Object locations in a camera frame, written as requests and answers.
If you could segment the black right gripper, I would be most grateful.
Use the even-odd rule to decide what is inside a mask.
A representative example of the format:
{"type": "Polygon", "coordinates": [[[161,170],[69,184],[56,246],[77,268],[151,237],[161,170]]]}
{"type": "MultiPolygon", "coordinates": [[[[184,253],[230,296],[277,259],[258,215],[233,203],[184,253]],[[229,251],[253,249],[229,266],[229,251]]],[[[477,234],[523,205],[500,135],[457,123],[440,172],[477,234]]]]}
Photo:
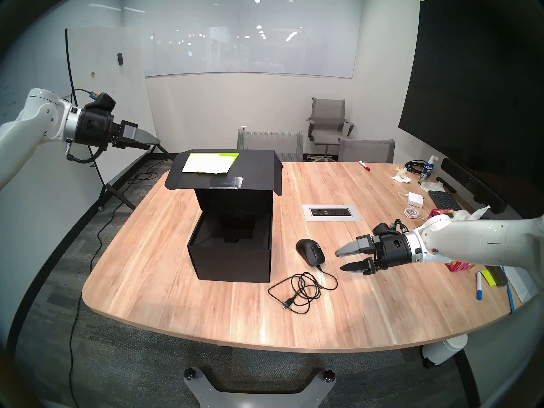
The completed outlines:
{"type": "Polygon", "coordinates": [[[362,261],[350,262],[342,265],[340,269],[348,273],[372,275],[377,270],[387,270],[413,262],[412,249],[405,233],[375,233],[375,237],[358,236],[354,241],[338,249],[335,252],[337,257],[375,254],[374,259],[365,258],[362,261]]]}

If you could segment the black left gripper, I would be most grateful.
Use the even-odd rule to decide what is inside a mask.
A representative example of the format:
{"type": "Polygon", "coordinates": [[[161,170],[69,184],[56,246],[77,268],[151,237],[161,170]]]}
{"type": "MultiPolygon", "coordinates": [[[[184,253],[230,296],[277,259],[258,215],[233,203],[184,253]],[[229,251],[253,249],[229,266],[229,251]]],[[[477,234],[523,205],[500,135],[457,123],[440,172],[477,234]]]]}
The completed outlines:
{"type": "Polygon", "coordinates": [[[106,150],[108,144],[118,149],[149,150],[159,146],[160,140],[140,129],[136,123],[122,120],[114,122],[112,110],[115,103],[89,103],[79,117],[79,144],[106,150]]]}

